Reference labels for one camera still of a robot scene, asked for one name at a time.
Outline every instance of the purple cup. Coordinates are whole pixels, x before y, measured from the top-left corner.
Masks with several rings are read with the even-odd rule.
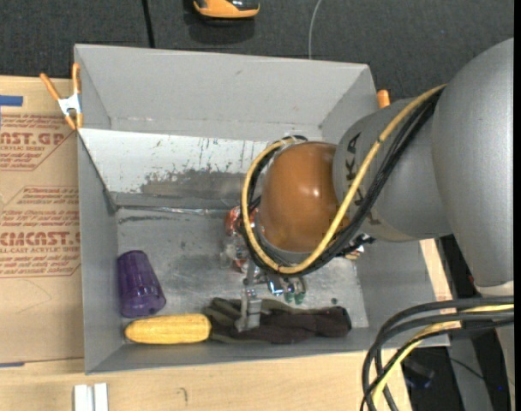
[[[148,256],[139,250],[117,258],[120,313],[127,318],[154,315],[166,300]]]

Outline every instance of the cable bundle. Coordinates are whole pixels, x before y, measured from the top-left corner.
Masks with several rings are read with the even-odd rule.
[[[469,298],[453,301],[436,301],[406,309],[386,321],[380,328],[374,344],[368,350],[362,367],[363,400],[360,409],[367,405],[376,411],[375,404],[383,393],[392,411],[397,411],[390,390],[386,387],[390,374],[400,362],[422,341],[442,335],[456,336],[462,331],[466,336],[479,331],[490,331],[496,327],[513,324],[514,300],[512,296],[492,298]],[[453,309],[452,313],[430,314],[441,309]],[[411,339],[398,349],[385,364],[382,363],[382,348],[391,338],[422,327]],[[369,381],[371,366],[375,363],[377,377]]]
[[[320,269],[331,259],[340,255],[345,249],[349,249],[350,240],[355,236],[365,217],[368,215],[386,180],[392,173],[394,166],[399,161],[399,158],[420,131],[422,125],[433,115],[437,100],[443,88],[444,86],[438,86],[415,98],[390,121],[377,141],[371,146],[371,150],[360,165],[329,230],[324,235],[318,247],[300,264],[289,264],[281,258],[271,257],[257,241],[255,233],[251,228],[249,214],[260,202],[259,197],[255,200],[253,197],[255,195],[255,185],[262,170],[268,165],[269,161],[275,157],[282,146],[286,146],[297,139],[306,139],[304,137],[286,137],[269,145],[251,164],[245,177],[242,190],[241,213],[243,218],[243,235],[255,263],[266,271],[276,271],[279,274],[285,275],[305,275]],[[401,122],[403,122],[403,126],[392,141],[390,149],[357,212],[350,223],[344,229],[337,232],[354,195],[362,183],[363,177],[367,174],[371,162],[381,145]]]

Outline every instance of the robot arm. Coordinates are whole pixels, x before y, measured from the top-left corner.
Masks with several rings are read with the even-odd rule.
[[[260,204],[248,184],[243,195],[246,228],[258,205],[252,254],[272,271],[304,274],[356,232],[387,241],[454,234],[479,292],[513,295],[512,130],[510,39],[445,87],[352,124],[336,146],[284,141],[269,150]],[[515,408],[513,325],[498,332]]]

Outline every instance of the gray bin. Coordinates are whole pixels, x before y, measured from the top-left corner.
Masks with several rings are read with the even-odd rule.
[[[98,45],[77,45],[75,60],[85,117],[78,163],[87,373],[363,351],[395,312],[435,300],[418,242],[377,241],[355,263],[335,259],[305,277],[304,307],[348,309],[346,338],[127,342],[118,254],[148,254],[167,298],[159,314],[238,298],[244,275],[220,260],[224,217],[255,156],[289,134],[338,143],[378,108],[376,92],[363,64]],[[272,297],[266,286],[257,293]]]

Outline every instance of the dark brown cloth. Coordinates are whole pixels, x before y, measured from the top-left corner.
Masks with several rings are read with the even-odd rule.
[[[321,309],[296,309],[275,300],[263,300],[260,325],[238,331],[241,302],[215,298],[206,309],[212,323],[211,338],[227,343],[300,343],[310,337],[344,337],[352,325],[346,309],[340,306]]]

